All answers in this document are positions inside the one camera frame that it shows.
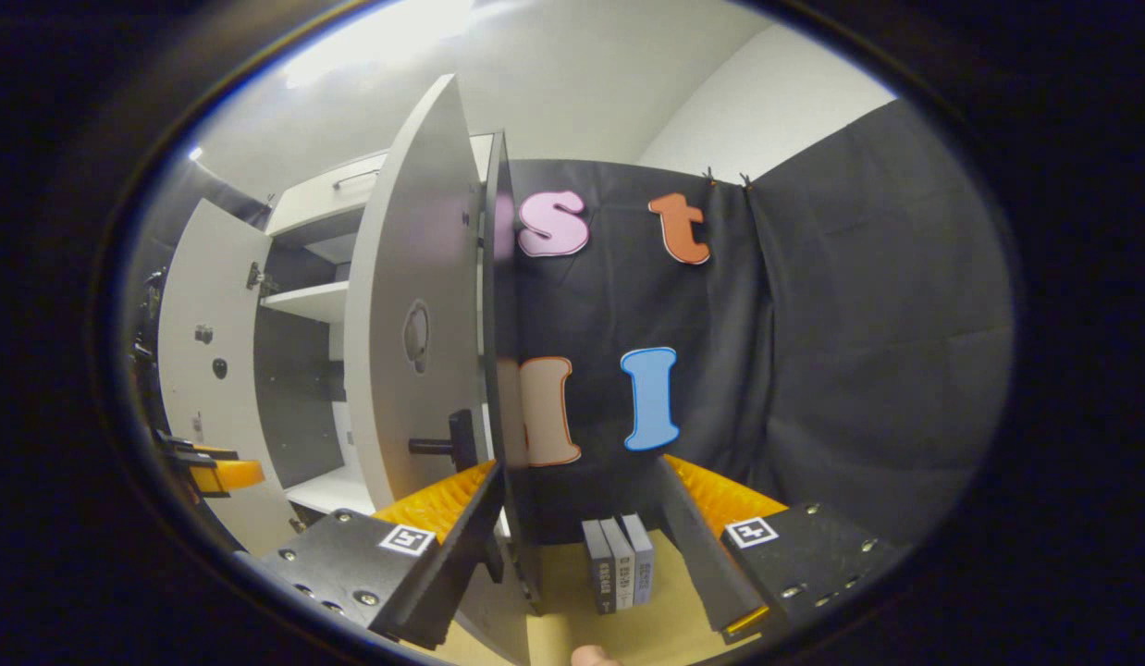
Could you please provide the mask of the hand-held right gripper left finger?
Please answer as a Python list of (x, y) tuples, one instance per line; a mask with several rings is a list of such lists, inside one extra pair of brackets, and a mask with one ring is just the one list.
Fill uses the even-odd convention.
[(487, 461), (382, 510), (332, 512), (258, 561), (277, 586), (323, 619), (419, 648), (443, 644), (476, 566), (502, 579), (495, 526), (502, 463)]

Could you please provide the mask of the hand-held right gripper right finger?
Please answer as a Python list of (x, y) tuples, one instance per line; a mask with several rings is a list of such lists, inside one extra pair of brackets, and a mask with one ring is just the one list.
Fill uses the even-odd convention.
[(673, 455), (654, 476), (668, 536), (728, 644), (808, 628), (899, 561), (894, 544), (826, 502), (787, 506)]

